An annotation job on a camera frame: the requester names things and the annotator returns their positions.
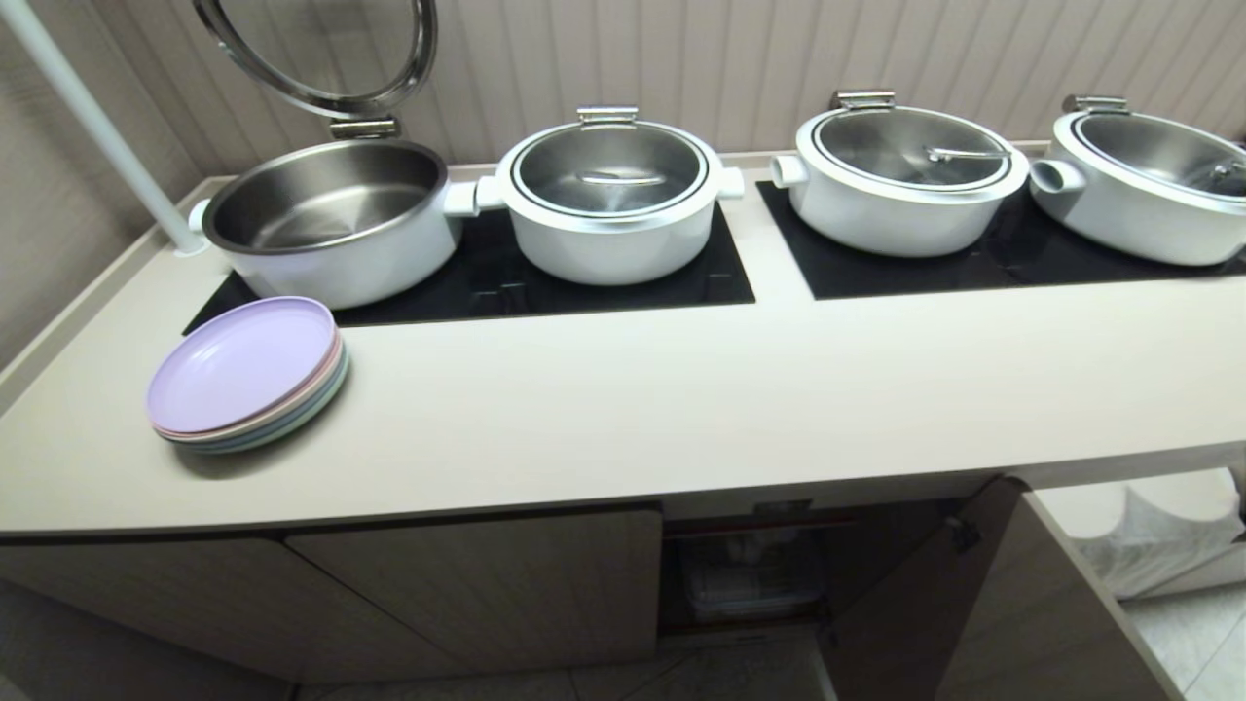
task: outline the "pot handle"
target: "pot handle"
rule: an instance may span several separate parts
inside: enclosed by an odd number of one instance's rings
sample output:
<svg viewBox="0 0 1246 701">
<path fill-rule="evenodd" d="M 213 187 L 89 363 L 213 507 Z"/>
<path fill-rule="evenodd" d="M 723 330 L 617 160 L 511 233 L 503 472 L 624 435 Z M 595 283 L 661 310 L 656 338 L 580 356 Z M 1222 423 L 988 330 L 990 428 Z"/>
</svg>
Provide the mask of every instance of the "pot handle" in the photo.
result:
<svg viewBox="0 0 1246 701">
<path fill-rule="evenodd" d="M 476 181 L 476 205 L 481 209 L 506 208 L 502 188 L 497 184 L 496 176 L 483 176 Z"/>
<path fill-rule="evenodd" d="M 186 217 L 186 223 L 193 233 L 203 233 L 203 212 L 208 209 L 208 202 L 212 199 L 199 199 Z"/>
<path fill-rule="evenodd" d="M 1072 194 L 1087 187 L 1087 178 L 1075 166 L 1064 161 L 1042 158 L 1029 166 L 1029 178 L 1048 194 Z"/>
<path fill-rule="evenodd" d="M 770 177 L 775 181 L 775 187 L 786 189 L 809 182 L 809 168 L 797 156 L 771 156 Z"/>
<path fill-rule="evenodd" d="M 446 199 L 441 203 L 441 213 L 447 217 L 478 217 L 475 182 L 451 182 L 446 189 Z"/>
<path fill-rule="evenodd" d="M 740 168 L 723 168 L 721 182 L 718 186 L 719 199 L 739 199 L 744 197 L 744 171 Z"/>
<path fill-rule="evenodd" d="M 476 182 L 452 182 L 446 191 L 441 212 L 447 217 L 478 217 L 485 209 L 502 209 L 506 202 L 497 187 L 497 178 L 483 176 Z"/>
</svg>

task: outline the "cabinet door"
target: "cabinet door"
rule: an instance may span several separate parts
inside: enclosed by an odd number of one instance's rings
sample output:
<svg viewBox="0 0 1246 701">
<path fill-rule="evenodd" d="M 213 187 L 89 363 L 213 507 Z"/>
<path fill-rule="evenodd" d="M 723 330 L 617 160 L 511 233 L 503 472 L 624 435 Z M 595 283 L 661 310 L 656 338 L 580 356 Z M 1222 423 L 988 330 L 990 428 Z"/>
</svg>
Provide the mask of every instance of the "cabinet door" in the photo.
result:
<svg viewBox="0 0 1246 701">
<path fill-rule="evenodd" d="M 481 672 L 654 652 L 662 517 L 300 535 L 287 545 Z"/>
<path fill-rule="evenodd" d="M 466 671 L 273 542 L 6 547 L 0 578 L 290 681 Z"/>
<path fill-rule="evenodd" d="M 991 484 L 958 519 L 834 621 L 822 650 L 841 701 L 1180 701 L 1022 486 Z"/>
</svg>

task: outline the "stack of plates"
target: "stack of plates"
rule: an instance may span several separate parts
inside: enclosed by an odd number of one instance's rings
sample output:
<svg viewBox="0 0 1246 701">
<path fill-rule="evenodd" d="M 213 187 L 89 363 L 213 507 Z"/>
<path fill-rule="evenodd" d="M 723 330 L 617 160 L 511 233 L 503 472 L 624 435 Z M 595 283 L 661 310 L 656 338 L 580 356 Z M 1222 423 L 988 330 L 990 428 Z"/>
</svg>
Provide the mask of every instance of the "stack of plates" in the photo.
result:
<svg viewBox="0 0 1246 701">
<path fill-rule="evenodd" d="M 349 357 L 333 314 L 304 296 L 232 309 L 187 335 L 147 388 L 147 417 L 196 453 L 272 443 L 324 410 Z"/>
</svg>

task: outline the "black glass cooktop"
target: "black glass cooktop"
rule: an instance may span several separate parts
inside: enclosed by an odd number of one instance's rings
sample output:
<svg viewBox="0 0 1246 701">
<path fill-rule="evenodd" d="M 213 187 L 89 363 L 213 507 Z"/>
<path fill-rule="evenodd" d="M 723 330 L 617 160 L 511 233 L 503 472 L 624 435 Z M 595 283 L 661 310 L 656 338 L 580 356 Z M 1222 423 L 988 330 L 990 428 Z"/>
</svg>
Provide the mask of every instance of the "black glass cooktop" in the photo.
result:
<svg viewBox="0 0 1246 701">
<path fill-rule="evenodd" d="M 258 298 L 231 273 L 183 332 Z M 466 219 L 459 250 L 420 284 L 334 316 L 351 326 L 750 301 L 753 288 L 718 204 L 697 258 L 663 278 L 622 286 L 577 284 L 542 271 L 520 253 L 510 214 L 496 210 Z"/>
<path fill-rule="evenodd" d="M 816 299 L 1246 274 L 1241 258 L 1169 265 L 1100 245 L 1048 217 L 1025 188 L 1001 203 L 977 243 L 938 258 L 895 258 L 841 245 L 801 220 L 787 192 L 771 182 L 759 182 L 758 189 Z"/>
</svg>

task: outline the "white pole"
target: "white pole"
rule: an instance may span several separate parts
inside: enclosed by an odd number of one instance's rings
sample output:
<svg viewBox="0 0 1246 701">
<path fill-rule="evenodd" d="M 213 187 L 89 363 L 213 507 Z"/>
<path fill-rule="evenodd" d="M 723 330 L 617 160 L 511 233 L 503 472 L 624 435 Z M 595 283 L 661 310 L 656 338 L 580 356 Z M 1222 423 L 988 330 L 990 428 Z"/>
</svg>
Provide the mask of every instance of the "white pole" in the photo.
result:
<svg viewBox="0 0 1246 701">
<path fill-rule="evenodd" d="M 156 217 L 164 233 L 173 239 L 178 253 L 192 255 L 206 249 L 207 239 L 191 232 L 186 218 L 164 195 L 159 184 L 152 179 L 151 173 L 117 132 L 117 127 L 112 126 L 108 116 L 100 108 L 100 103 L 91 97 L 91 92 L 82 85 L 82 80 L 74 72 L 74 67 L 65 60 L 65 55 L 49 36 L 47 30 L 44 29 L 26 0 L 0 0 L 0 15 L 4 15 L 17 40 L 26 47 L 39 68 L 47 76 L 49 82 L 74 111 L 74 115 L 82 122 L 82 127 L 95 138 L 103 154 L 112 161 L 112 166 L 117 168 L 117 172 L 135 191 L 147 210 Z"/>
</svg>

